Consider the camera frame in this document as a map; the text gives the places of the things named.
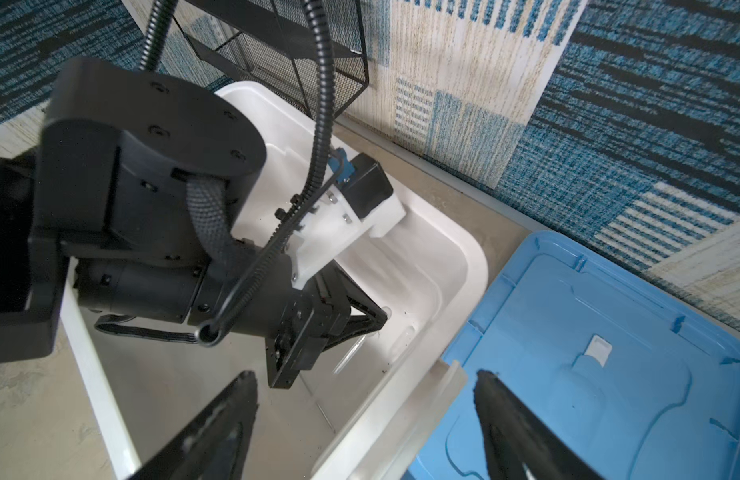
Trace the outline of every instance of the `white storage container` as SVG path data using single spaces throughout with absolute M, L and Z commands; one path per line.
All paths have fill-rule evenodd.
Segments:
M 274 210 L 303 186 L 314 123 L 253 82 L 218 92 L 258 128 L 268 151 L 232 232 L 263 245 Z M 356 155 L 339 139 L 348 157 Z M 181 430 L 240 371 L 259 380 L 244 478 L 393 478 L 402 474 L 465 382 L 442 351 L 480 301 L 488 268 L 477 241 L 395 179 L 406 217 L 338 258 L 390 317 L 380 332 L 324 352 L 289 390 L 266 384 L 263 339 L 230 334 L 217 347 L 108 336 L 70 288 L 61 319 L 118 478 Z M 191 327 L 138 319 L 155 328 Z

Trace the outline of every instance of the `patterned carpet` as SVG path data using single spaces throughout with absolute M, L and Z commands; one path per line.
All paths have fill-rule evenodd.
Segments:
M 65 58 L 134 65 L 150 2 L 125 2 L 0 2 L 0 154 L 36 141 Z M 740 1 L 362 8 L 371 84 L 348 114 L 740 330 Z M 175 28 L 163 68 L 226 82 Z

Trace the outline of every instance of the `blue lid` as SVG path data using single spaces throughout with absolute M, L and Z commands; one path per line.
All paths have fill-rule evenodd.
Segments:
M 489 479 L 477 370 L 607 480 L 740 479 L 740 341 L 566 236 L 530 235 L 443 358 L 469 383 L 417 480 Z

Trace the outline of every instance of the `concrete floor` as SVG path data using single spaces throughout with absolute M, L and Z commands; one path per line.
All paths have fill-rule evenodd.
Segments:
M 458 222 L 482 245 L 489 279 L 529 231 L 343 127 L 336 136 L 373 156 L 397 180 Z M 53 353 L 0 365 L 0 479 L 114 476 L 74 355 L 59 326 Z

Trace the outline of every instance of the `wire mesh basket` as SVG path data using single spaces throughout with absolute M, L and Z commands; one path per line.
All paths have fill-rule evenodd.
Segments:
M 336 57 L 338 116 L 369 83 L 365 30 L 359 0 L 329 0 L 324 7 Z M 299 0 L 189 0 L 179 4 L 174 19 L 200 60 L 234 81 L 261 82 L 314 117 L 316 48 Z M 209 27 L 202 30 L 199 23 Z

